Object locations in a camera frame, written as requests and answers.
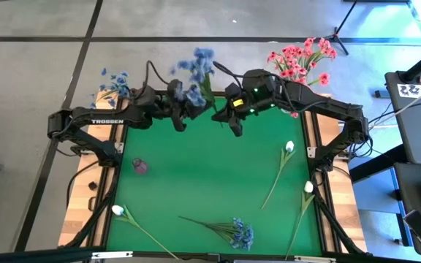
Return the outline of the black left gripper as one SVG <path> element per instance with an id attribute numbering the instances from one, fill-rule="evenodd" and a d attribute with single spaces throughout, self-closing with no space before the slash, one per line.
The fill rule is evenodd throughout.
<path id="1" fill-rule="evenodd" d="M 177 132 L 184 132 L 186 124 L 183 122 L 185 118 L 195 119 L 203 114 L 203 106 L 195 105 L 187 96 L 183 89 L 183 83 L 174 79 L 167 85 L 167 97 L 172 112 L 172 124 Z"/>

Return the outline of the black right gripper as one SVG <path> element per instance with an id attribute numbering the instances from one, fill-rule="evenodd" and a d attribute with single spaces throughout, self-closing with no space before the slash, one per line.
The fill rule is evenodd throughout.
<path id="1" fill-rule="evenodd" d="M 225 108 L 220 109 L 211 116 L 212 121 L 229 124 L 236 137 L 243 134 L 240 118 L 245 119 L 250 113 L 250 107 L 254 103 L 254 96 L 250 91 L 241 88 L 235 83 L 230 83 L 225 89 Z"/>

